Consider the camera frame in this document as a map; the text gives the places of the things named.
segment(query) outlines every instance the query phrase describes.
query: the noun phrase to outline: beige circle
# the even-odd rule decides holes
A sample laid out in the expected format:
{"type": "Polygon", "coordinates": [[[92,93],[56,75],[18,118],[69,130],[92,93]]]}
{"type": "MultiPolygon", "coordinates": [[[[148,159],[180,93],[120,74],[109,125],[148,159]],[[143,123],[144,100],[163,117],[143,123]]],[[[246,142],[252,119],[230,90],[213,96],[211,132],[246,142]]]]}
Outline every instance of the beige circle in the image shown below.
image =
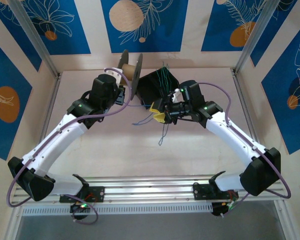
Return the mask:
{"type": "Polygon", "coordinates": [[[228,0],[215,0],[217,4],[222,5],[228,0]]]}
{"type": "Polygon", "coordinates": [[[0,2],[3,3],[3,4],[5,4],[5,5],[8,5],[7,0],[0,0],[0,2]]]}
{"type": "Polygon", "coordinates": [[[110,22],[121,32],[136,30],[144,22],[144,14],[140,7],[131,0],[116,2],[109,12],[110,22]]]}

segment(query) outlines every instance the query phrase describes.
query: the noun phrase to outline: spool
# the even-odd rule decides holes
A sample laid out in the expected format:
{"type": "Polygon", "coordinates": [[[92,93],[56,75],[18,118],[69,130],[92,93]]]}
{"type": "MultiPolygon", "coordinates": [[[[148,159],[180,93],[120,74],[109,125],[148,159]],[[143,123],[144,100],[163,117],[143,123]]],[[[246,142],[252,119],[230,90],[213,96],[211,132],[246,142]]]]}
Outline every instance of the spool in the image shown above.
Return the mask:
{"type": "MultiPolygon", "coordinates": [[[[137,91],[137,86],[139,83],[139,78],[140,78],[140,73],[141,73],[141,67],[142,67],[142,60],[143,60],[143,54],[140,53],[138,57],[138,61],[136,62],[136,65],[130,65],[128,64],[129,62],[129,52],[128,50],[124,50],[119,63],[118,63],[118,69],[122,69],[123,74],[126,76],[126,78],[131,81],[131,100],[134,98],[136,91],[137,91]]],[[[120,82],[121,85],[126,86],[126,81],[123,79],[120,82]]]]}

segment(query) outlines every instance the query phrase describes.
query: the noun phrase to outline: metal frame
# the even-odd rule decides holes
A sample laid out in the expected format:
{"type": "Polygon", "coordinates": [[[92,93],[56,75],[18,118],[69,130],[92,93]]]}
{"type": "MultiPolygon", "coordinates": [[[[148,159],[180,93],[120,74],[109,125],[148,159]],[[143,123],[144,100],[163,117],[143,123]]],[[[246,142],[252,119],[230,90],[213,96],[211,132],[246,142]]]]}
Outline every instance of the metal frame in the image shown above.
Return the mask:
{"type": "MultiPolygon", "coordinates": [[[[56,82],[49,102],[48,111],[42,127],[40,140],[42,140],[49,125],[53,106],[60,84],[60,74],[57,71],[49,52],[37,33],[34,25],[31,23],[26,11],[18,0],[7,0],[9,6],[35,47],[39,56],[48,66],[50,72],[55,76],[56,82]]],[[[245,96],[237,78],[238,73],[244,66],[259,38],[261,37],[265,27],[267,26],[273,12],[275,11],[280,0],[268,1],[260,14],[242,54],[232,70],[233,81],[240,99],[243,113],[248,124],[250,135],[258,141],[257,133],[254,129],[249,109],[246,104],[245,96]]],[[[156,176],[156,177],[85,177],[91,186],[104,186],[105,196],[104,203],[98,203],[98,211],[100,214],[153,214],[153,213],[184,213],[184,212],[211,212],[211,202],[213,201],[195,201],[192,192],[192,185],[195,182],[205,184],[212,175],[197,176],[156,176]]],[[[272,190],[284,194],[282,184],[278,181],[271,186],[272,190]]],[[[17,187],[13,203],[17,203],[28,195],[17,187]]],[[[294,224],[294,217],[286,200],[280,199],[278,196],[263,192],[258,197],[249,196],[247,201],[274,201],[283,232],[287,239],[300,239],[299,229],[294,224]]],[[[69,204],[59,203],[58,196],[49,196],[40,202],[30,200],[24,206],[13,209],[8,229],[3,239],[11,240],[17,236],[18,227],[22,216],[29,215],[68,215],[69,204]]]]}

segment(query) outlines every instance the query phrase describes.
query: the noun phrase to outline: yellow part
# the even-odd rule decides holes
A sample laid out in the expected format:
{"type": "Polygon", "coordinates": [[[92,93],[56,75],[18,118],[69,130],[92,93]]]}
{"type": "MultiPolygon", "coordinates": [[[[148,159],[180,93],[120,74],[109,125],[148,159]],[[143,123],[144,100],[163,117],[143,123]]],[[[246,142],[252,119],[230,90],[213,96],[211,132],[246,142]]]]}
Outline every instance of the yellow part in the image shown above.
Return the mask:
{"type": "Polygon", "coordinates": [[[153,102],[153,103],[151,104],[151,107],[150,107],[149,111],[152,112],[152,113],[155,113],[155,114],[159,114],[160,112],[159,112],[157,109],[153,109],[153,108],[152,108],[152,107],[154,106],[154,104],[155,104],[155,102],[153,102]]]}
{"type": "Polygon", "coordinates": [[[153,118],[155,119],[155,120],[157,120],[159,123],[165,123],[165,118],[166,118],[166,115],[165,115],[165,113],[163,112],[163,113],[158,113],[158,114],[155,114],[154,116],[153,116],[153,118]]]}

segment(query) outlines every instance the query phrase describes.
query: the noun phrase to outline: orange circle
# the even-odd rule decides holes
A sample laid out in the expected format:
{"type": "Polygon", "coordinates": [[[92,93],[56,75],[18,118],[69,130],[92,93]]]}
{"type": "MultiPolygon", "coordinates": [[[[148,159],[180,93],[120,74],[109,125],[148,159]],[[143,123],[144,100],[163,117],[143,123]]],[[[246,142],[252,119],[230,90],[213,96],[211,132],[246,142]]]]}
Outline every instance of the orange circle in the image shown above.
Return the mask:
{"type": "Polygon", "coordinates": [[[9,124],[13,123],[18,117],[19,110],[18,93],[12,87],[0,87],[0,119],[9,124]]]}
{"type": "Polygon", "coordinates": [[[250,36],[252,29],[255,27],[255,22],[250,21],[244,25],[238,26],[230,36],[230,44],[233,47],[243,47],[246,45],[248,37],[250,36]]]}
{"type": "Polygon", "coordinates": [[[51,41],[57,40],[57,34],[55,34],[53,31],[46,31],[44,35],[47,39],[51,41]]]}
{"type": "Polygon", "coordinates": [[[288,98],[287,104],[290,109],[296,109],[296,107],[298,106],[298,98],[295,95],[291,95],[288,98]]]}

